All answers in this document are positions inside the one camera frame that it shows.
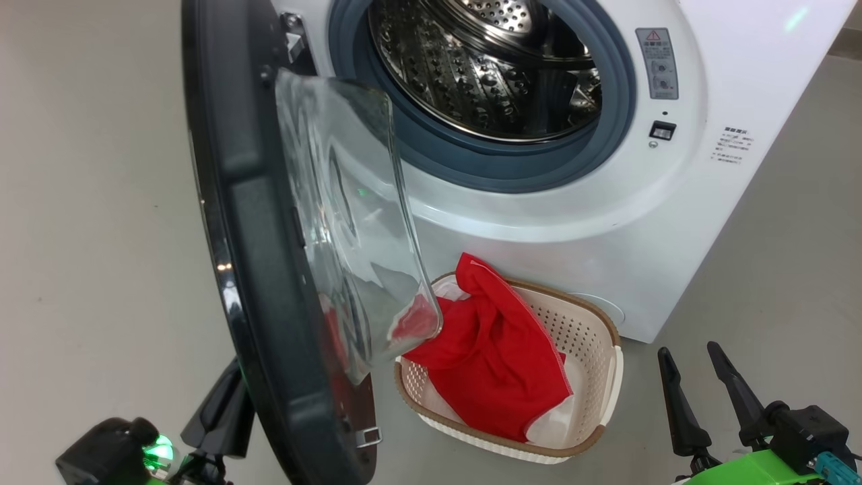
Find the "white washer body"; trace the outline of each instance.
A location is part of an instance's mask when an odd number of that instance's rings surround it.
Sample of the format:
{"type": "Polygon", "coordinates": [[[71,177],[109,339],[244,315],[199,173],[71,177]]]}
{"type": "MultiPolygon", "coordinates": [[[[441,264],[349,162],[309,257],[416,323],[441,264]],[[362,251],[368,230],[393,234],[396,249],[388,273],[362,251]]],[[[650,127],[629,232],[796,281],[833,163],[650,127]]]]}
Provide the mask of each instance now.
{"type": "MultiPolygon", "coordinates": [[[[274,3],[280,12],[303,16],[318,72],[334,75],[328,48],[331,1],[274,3]]],[[[625,39],[637,75],[631,127],[606,162],[567,186],[526,194],[456,186],[408,163],[405,179],[432,278],[452,271],[460,254],[469,252],[503,274],[588,295],[624,337],[649,343],[854,0],[600,4],[625,39]],[[670,32],[678,100],[650,98],[637,28],[670,32]],[[671,141],[649,137],[654,121],[677,125],[671,141]],[[652,141],[656,148],[650,148],[652,141]]]]}

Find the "white basket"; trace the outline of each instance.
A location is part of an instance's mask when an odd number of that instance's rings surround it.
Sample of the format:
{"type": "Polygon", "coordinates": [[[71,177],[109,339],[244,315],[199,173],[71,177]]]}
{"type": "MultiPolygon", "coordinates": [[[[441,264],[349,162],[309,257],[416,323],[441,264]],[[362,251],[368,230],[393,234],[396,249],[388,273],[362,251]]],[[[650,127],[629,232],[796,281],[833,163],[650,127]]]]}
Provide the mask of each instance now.
{"type": "MultiPolygon", "coordinates": [[[[437,291],[451,282],[454,274],[434,282],[437,291]]],[[[614,412],[622,384],[622,349],[620,336],[608,315],[590,302],[550,288],[506,280],[533,309],[551,334],[557,350],[568,354],[583,366],[584,379],[570,382],[575,396],[581,396],[574,425],[574,445],[562,450],[544,448],[500,438],[443,416],[435,402],[423,402],[428,370],[400,358],[395,364],[395,381],[404,402],[423,421],[438,431],[484,450],[528,462],[554,464],[583,453],[598,441],[614,412]]]]}

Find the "beige basket rim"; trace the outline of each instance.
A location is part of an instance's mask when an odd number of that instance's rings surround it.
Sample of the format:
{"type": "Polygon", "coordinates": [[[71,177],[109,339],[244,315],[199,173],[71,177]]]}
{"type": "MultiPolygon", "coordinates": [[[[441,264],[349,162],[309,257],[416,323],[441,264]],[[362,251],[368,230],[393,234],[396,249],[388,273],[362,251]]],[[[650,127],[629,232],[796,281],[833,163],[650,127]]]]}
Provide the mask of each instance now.
{"type": "MultiPolygon", "coordinates": [[[[443,274],[439,278],[435,279],[432,282],[432,285],[443,278],[453,275],[452,273],[443,274]]],[[[527,283],[526,281],[513,280],[510,278],[504,278],[507,283],[509,283],[513,287],[522,288],[525,290],[531,290],[537,293],[543,293],[548,296],[553,296],[556,299],[564,300],[565,302],[571,303],[573,305],[580,306],[592,313],[594,313],[602,323],[608,328],[608,332],[610,333],[610,340],[614,346],[620,345],[620,333],[616,330],[616,326],[614,326],[614,322],[611,321],[608,314],[603,312],[601,308],[591,304],[589,301],[585,299],[580,299],[578,297],[572,296],[568,293],[562,293],[560,291],[554,290],[549,287],[544,287],[542,285],[536,285],[534,283],[527,283]]],[[[432,419],[442,425],[448,426],[456,431],[463,432],[466,435],[472,436],[474,438],[478,438],[484,441],[488,441],[494,444],[499,444],[501,446],[505,446],[507,448],[513,448],[515,450],[524,451],[527,453],[534,453],[536,455],[542,455],[545,457],[555,457],[555,458],[564,458],[564,457],[573,457],[584,451],[587,451],[593,444],[596,444],[598,439],[604,433],[604,426],[598,425],[596,429],[587,437],[582,443],[572,446],[571,448],[564,448],[562,450],[555,450],[553,448],[545,448],[542,446],[536,446],[535,444],[527,444],[520,443],[507,438],[500,438],[498,436],[494,436],[492,434],[475,430],[468,425],[462,425],[456,421],[453,421],[445,416],[440,416],[438,413],[433,411],[429,411],[425,407],[417,404],[410,396],[407,394],[407,389],[404,388],[404,380],[402,377],[402,365],[400,362],[396,362],[395,364],[395,383],[398,388],[398,393],[401,394],[401,399],[410,407],[414,412],[421,414],[422,416],[432,419]]]]}

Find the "washing machine door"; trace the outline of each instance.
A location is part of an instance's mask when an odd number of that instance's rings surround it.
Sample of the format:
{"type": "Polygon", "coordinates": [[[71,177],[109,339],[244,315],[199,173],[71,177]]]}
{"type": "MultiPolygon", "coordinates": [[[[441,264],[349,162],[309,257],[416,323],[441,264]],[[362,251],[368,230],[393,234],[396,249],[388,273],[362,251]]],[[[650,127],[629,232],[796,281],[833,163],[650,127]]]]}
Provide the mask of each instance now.
{"type": "Polygon", "coordinates": [[[228,326],[284,471],[367,483],[382,437],[370,369],[442,317],[388,98],[299,76],[313,65],[296,27],[269,0],[183,1],[192,153],[228,326]]]}

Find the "stainless steel drum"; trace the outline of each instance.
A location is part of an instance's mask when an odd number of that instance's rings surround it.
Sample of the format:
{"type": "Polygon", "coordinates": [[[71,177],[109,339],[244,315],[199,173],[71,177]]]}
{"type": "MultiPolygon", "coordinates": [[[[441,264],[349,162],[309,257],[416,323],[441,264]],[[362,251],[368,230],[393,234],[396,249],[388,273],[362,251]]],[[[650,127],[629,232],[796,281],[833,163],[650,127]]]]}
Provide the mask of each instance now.
{"type": "Polygon", "coordinates": [[[589,49],[535,0],[375,0],[368,22],[404,94],[461,132],[544,142],[601,112],[589,49]]]}

